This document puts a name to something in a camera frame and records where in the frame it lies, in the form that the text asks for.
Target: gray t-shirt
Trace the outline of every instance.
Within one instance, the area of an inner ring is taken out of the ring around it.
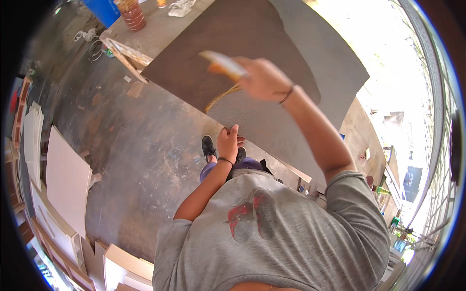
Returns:
[[[157,234],[155,291],[227,291],[262,282],[300,290],[372,290],[388,263],[387,226],[361,173],[329,182],[327,209],[263,171],[239,169],[194,222]]]

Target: cabinet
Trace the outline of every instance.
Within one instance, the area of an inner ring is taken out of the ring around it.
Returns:
[[[39,191],[29,183],[37,222],[50,240],[79,270],[87,274],[82,254],[81,236],[60,216],[47,199],[47,188],[42,182]]]

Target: gray textured board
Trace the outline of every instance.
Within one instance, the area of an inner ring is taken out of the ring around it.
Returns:
[[[306,3],[269,1],[314,74],[322,98],[320,110],[340,129],[356,93],[369,79],[366,68],[338,32]]]
[[[207,115],[226,127],[239,124],[242,137],[325,185],[304,135],[277,103],[253,99],[240,90],[218,100]]]
[[[339,129],[369,78],[366,69],[333,27],[301,0],[270,2],[314,74],[321,93],[320,110]],[[280,106],[237,91],[220,99],[207,115],[227,127],[239,124],[243,137],[326,185],[302,132]]]

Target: hand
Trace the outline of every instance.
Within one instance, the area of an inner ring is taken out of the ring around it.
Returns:
[[[244,137],[238,136],[238,127],[238,124],[233,125],[230,130],[224,127],[217,136],[219,157],[229,160],[232,164],[236,161],[238,148],[244,144],[245,140]]]
[[[234,60],[248,71],[249,75],[241,78],[239,84],[254,98],[280,102],[293,86],[285,73],[269,60],[245,57],[236,57]]]

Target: bottle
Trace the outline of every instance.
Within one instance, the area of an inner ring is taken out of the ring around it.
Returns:
[[[130,30],[138,31],[145,26],[144,14],[137,0],[114,0],[114,3]]]

